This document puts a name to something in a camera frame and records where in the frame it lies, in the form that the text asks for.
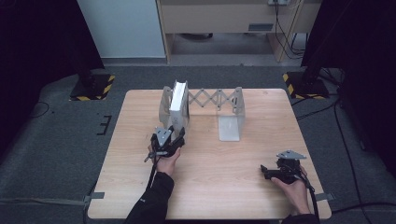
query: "power outlet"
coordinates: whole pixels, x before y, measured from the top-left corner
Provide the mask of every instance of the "power outlet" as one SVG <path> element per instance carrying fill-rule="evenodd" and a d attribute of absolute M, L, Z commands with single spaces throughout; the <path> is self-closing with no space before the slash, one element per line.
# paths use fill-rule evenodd
<path fill-rule="evenodd" d="M 279 6 L 287 6 L 290 3 L 290 0 L 268 0 L 269 6 L 274 6 L 276 3 Z"/>

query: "book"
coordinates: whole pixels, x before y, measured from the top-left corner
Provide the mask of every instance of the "book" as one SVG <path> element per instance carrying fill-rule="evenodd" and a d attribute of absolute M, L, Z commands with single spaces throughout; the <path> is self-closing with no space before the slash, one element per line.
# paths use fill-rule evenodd
<path fill-rule="evenodd" d="M 173 88 L 172 102 L 169 108 L 171 123 L 174 128 L 175 137 L 178 137 L 184 127 L 187 133 L 190 113 L 189 113 L 189 88 L 186 82 L 175 81 Z"/>

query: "human arm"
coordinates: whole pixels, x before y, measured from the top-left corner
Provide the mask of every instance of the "human arm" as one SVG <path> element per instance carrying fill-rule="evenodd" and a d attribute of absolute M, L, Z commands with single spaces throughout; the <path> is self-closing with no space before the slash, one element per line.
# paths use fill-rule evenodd
<path fill-rule="evenodd" d="M 304 167 L 301 166 L 302 175 L 306 176 Z M 311 214 L 308 206 L 307 189 L 302 180 L 296 180 L 291 184 L 285 184 L 280 179 L 272 177 L 271 181 L 283 190 L 291 204 L 290 215 L 282 224 L 318 224 L 318 219 Z"/>
<path fill-rule="evenodd" d="M 162 224 L 168 209 L 168 200 L 175 185 L 172 174 L 180 148 L 169 158 L 161 157 L 157 163 L 157 173 L 151 188 L 147 189 L 136 202 L 124 224 Z"/>

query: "table top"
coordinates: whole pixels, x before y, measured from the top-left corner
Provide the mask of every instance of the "table top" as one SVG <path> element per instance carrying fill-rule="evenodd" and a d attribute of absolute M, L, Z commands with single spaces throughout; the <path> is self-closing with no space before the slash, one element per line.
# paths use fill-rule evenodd
<path fill-rule="evenodd" d="M 162 95 L 163 90 L 126 93 L 94 191 L 105 196 L 92 199 L 90 218 L 126 218 L 145 191 L 151 162 L 144 159 L 155 127 L 162 126 L 158 118 Z M 286 217 L 290 204 L 279 188 L 264 179 L 260 165 L 277 169 L 276 154 L 287 149 L 307 157 L 301 164 L 316 194 L 323 192 L 286 92 L 243 89 L 243 97 L 246 119 L 239 142 L 219 140 L 217 115 L 227 113 L 227 108 L 190 105 L 186 145 L 173 174 L 167 219 Z M 320 218 L 332 214 L 326 200 L 318 202 L 318 209 Z"/>

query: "white wall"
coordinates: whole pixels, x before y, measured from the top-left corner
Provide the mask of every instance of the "white wall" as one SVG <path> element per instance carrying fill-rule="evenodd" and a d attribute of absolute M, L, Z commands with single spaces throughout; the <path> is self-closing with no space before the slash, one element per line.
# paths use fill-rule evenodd
<path fill-rule="evenodd" d="M 165 58 L 155 0 L 78 0 L 102 58 Z"/>

